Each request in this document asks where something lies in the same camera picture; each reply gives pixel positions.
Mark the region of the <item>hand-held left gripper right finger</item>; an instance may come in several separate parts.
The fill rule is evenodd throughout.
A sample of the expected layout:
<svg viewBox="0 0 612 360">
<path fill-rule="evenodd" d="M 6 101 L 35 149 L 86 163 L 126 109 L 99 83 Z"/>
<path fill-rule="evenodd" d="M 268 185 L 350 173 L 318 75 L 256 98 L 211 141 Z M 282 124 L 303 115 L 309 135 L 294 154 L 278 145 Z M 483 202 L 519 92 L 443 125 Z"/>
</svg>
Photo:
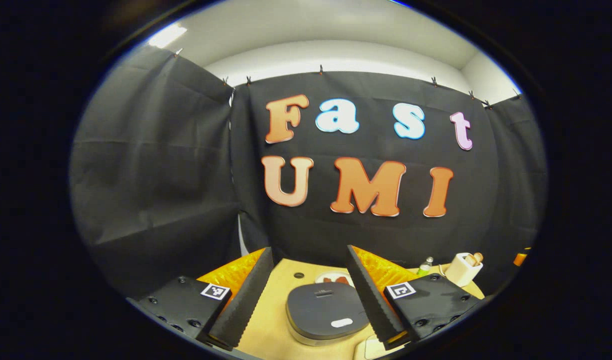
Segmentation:
<svg viewBox="0 0 612 360">
<path fill-rule="evenodd" d="M 347 248 L 346 267 L 386 350 L 427 342 L 482 305 L 445 276 L 416 275 L 356 246 Z"/>
</svg>

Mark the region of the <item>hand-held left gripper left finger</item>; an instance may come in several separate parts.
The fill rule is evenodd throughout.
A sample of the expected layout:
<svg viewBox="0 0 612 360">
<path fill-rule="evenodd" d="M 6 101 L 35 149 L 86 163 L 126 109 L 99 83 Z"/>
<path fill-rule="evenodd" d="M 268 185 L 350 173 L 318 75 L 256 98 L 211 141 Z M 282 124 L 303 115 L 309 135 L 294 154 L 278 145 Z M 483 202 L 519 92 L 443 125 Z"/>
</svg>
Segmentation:
<svg viewBox="0 0 612 360">
<path fill-rule="evenodd" d="M 178 276 L 131 303 L 185 337 L 232 351 L 273 267 L 272 250 L 261 248 L 198 278 Z"/>
</svg>

